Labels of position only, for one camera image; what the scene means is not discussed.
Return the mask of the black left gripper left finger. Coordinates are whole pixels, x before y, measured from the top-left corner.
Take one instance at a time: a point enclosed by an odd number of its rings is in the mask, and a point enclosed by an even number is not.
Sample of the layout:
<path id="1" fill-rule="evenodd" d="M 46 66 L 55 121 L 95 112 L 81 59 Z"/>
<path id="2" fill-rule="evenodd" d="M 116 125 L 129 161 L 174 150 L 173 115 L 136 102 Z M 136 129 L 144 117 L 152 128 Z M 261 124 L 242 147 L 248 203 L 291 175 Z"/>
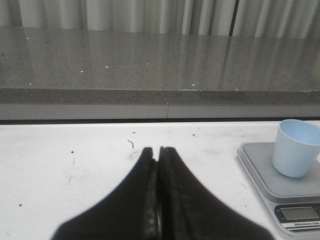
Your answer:
<path id="1" fill-rule="evenodd" d="M 103 200 L 63 223 L 54 240 L 157 240 L 158 163 L 146 147 L 123 181 Z"/>

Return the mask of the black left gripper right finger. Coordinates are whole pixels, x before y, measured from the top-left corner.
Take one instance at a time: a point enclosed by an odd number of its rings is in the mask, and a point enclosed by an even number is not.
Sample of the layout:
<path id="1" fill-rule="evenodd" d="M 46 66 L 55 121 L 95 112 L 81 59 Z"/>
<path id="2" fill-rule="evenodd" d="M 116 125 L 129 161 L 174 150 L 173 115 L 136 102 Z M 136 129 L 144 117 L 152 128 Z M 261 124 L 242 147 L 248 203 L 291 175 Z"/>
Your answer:
<path id="1" fill-rule="evenodd" d="M 163 240 L 271 240 L 262 226 L 211 194 L 176 149 L 161 147 L 158 197 Z"/>

